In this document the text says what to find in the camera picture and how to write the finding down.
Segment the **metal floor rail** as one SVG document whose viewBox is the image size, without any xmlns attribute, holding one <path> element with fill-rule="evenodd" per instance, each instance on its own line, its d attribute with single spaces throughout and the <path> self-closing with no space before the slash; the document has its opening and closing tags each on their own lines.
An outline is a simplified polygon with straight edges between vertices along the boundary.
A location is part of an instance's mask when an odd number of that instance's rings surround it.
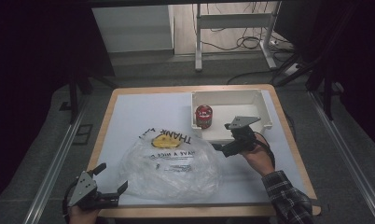
<svg viewBox="0 0 375 224">
<path fill-rule="evenodd" d="M 31 203 L 22 224 L 38 224 L 40 218 L 42 217 L 46 204 L 49 200 L 49 196 L 61 172 L 63 163 L 73 143 L 77 129 L 86 112 L 86 107 L 89 101 L 90 97 L 88 95 L 84 95 L 78 104 L 79 111 L 77 112 L 76 119 L 68 126 L 67 132 L 64 135 L 60 146 L 56 150 L 56 154 L 49 165 L 44 179 L 36 192 L 33 202 Z"/>
<path fill-rule="evenodd" d="M 323 109 L 323 103 L 321 102 L 320 98 L 312 91 L 309 91 L 308 95 L 310 96 L 321 121 L 325 125 L 330 138 L 332 139 L 336 149 L 340 153 L 340 156 L 343 159 L 347 169 L 349 170 L 355 184 L 357 185 L 365 202 L 367 203 L 371 214 L 375 218 L 375 188 L 373 188 L 372 184 L 364 175 L 350 147 L 342 137 L 337 125 L 325 113 Z"/>
</svg>

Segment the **white cabinet panel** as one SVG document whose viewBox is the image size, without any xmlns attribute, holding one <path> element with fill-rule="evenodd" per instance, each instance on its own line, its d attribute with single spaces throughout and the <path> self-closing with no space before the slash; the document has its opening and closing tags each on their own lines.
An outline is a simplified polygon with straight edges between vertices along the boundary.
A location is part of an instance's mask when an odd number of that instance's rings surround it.
<svg viewBox="0 0 375 224">
<path fill-rule="evenodd" d="M 170 6 L 92 9 L 108 52 L 172 50 L 174 13 Z"/>
</svg>

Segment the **person's left hand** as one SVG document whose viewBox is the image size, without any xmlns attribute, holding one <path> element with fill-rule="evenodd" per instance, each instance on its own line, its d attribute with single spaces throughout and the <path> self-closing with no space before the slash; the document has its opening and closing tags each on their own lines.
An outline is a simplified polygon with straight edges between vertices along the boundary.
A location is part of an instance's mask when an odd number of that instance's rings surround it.
<svg viewBox="0 0 375 224">
<path fill-rule="evenodd" d="M 69 224 L 95 224 L 100 213 L 96 210 L 82 210 L 78 206 L 69 208 Z"/>
</svg>

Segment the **person's right hand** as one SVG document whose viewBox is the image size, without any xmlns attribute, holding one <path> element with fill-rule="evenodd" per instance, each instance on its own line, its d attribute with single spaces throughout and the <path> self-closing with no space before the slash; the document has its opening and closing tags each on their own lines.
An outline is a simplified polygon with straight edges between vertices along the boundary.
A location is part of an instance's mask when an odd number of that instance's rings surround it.
<svg viewBox="0 0 375 224">
<path fill-rule="evenodd" d="M 271 157 L 267 153 L 266 148 L 261 145 L 257 145 L 253 150 L 242 151 L 241 155 L 261 176 L 271 174 L 275 171 L 272 166 Z"/>
</svg>

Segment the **white metal desk frame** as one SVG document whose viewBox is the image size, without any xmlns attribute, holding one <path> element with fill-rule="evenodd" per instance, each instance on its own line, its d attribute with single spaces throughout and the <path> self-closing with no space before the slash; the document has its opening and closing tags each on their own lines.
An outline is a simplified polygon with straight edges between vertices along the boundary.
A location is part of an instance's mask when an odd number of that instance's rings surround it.
<svg viewBox="0 0 375 224">
<path fill-rule="evenodd" d="M 195 70 L 202 70 L 201 52 L 201 30 L 220 28 L 266 28 L 267 33 L 259 46 L 267 61 L 270 70 L 276 68 L 276 63 L 270 53 L 270 39 L 276 23 L 281 1 L 277 1 L 269 13 L 254 14 L 223 14 L 223 15 L 202 15 L 201 5 L 197 4 L 196 14 L 196 48 L 195 48 Z"/>
</svg>

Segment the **white power strip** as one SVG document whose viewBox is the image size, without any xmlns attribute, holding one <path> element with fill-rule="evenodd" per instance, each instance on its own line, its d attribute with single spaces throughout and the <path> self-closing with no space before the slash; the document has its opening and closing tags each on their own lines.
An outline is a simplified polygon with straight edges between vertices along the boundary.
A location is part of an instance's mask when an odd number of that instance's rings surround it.
<svg viewBox="0 0 375 224">
<path fill-rule="evenodd" d="M 284 71 L 286 76 L 290 76 L 299 70 L 299 64 L 293 63 L 289 68 Z"/>
</svg>

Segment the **red-lidded can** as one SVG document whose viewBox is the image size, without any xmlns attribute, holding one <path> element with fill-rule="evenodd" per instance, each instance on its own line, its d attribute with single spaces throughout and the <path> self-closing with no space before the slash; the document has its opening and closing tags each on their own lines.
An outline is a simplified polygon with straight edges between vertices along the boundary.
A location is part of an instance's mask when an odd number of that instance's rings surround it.
<svg viewBox="0 0 375 224">
<path fill-rule="evenodd" d="M 213 109 L 209 105 L 199 105 L 195 112 L 196 125 L 207 129 L 212 125 Z"/>
</svg>

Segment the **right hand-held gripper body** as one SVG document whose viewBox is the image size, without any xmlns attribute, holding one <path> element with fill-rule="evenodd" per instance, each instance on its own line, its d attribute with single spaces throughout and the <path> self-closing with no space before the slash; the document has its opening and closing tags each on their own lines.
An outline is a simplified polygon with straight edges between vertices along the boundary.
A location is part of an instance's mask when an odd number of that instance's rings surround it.
<svg viewBox="0 0 375 224">
<path fill-rule="evenodd" d="M 225 125 L 226 129 L 231 131 L 234 140 L 225 144 L 223 148 L 235 148 L 239 150 L 239 153 L 245 150 L 253 150 L 256 147 L 257 138 L 250 128 L 250 124 L 259 120 L 261 120 L 261 117 L 236 116 L 231 123 Z"/>
</svg>

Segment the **white plastic bin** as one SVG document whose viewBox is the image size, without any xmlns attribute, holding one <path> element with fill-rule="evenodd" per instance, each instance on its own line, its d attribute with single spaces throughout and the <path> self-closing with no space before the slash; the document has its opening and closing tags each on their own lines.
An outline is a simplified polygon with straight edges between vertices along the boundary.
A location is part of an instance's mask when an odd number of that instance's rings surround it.
<svg viewBox="0 0 375 224">
<path fill-rule="evenodd" d="M 212 123 L 207 129 L 197 125 L 196 109 L 209 105 L 213 109 Z M 259 89 L 232 91 L 195 91 L 191 94 L 191 126 L 196 135 L 214 144 L 226 144 L 234 140 L 225 128 L 235 117 L 255 117 L 250 124 L 254 132 L 264 133 L 272 128 L 272 120 L 265 102 L 264 92 Z"/>
</svg>

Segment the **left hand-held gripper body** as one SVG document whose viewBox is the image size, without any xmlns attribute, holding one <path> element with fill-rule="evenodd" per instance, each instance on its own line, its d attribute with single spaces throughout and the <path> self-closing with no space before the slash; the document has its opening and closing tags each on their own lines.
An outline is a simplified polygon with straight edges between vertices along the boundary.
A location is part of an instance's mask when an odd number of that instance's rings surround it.
<svg viewBox="0 0 375 224">
<path fill-rule="evenodd" d="M 83 171 L 76 182 L 76 187 L 67 205 L 80 209 L 105 209 L 118 206 L 117 193 L 101 193 L 98 191 L 92 172 Z"/>
</svg>

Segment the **clear printed plastic bag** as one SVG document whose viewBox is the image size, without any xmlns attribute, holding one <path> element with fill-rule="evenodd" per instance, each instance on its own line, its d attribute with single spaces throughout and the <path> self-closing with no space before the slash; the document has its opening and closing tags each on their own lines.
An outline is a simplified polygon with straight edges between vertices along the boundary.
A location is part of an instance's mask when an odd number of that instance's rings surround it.
<svg viewBox="0 0 375 224">
<path fill-rule="evenodd" d="M 191 202 L 214 194 L 221 182 L 213 146 L 197 136 L 150 128 L 124 153 L 119 175 L 127 192 L 150 200 Z"/>
</svg>

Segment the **black tripod stand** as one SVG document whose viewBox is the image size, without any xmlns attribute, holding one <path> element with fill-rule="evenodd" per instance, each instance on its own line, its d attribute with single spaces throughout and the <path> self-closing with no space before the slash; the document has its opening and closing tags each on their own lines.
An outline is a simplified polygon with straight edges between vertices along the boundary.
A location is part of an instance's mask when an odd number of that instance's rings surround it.
<svg viewBox="0 0 375 224">
<path fill-rule="evenodd" d="M 307 73 L 311 73 L 308 80 L 305 83 L 305 88 L 307 91 L 317 91 L 320 85 L 323 85 L 322 93 L 322 108 L 326 117 L 330 120 L 333 120 L 331 112 L 331 101 L 332 96 L 335 94 L 333 91 L 333 72 L 330 69 L 331 60 L 331 50 L 323 49 L 318 57 L 304 65 L 292 75 L 277 81 L 275 87 L 283 87 L 292 80 L 297 79 Z"/>
</svg>

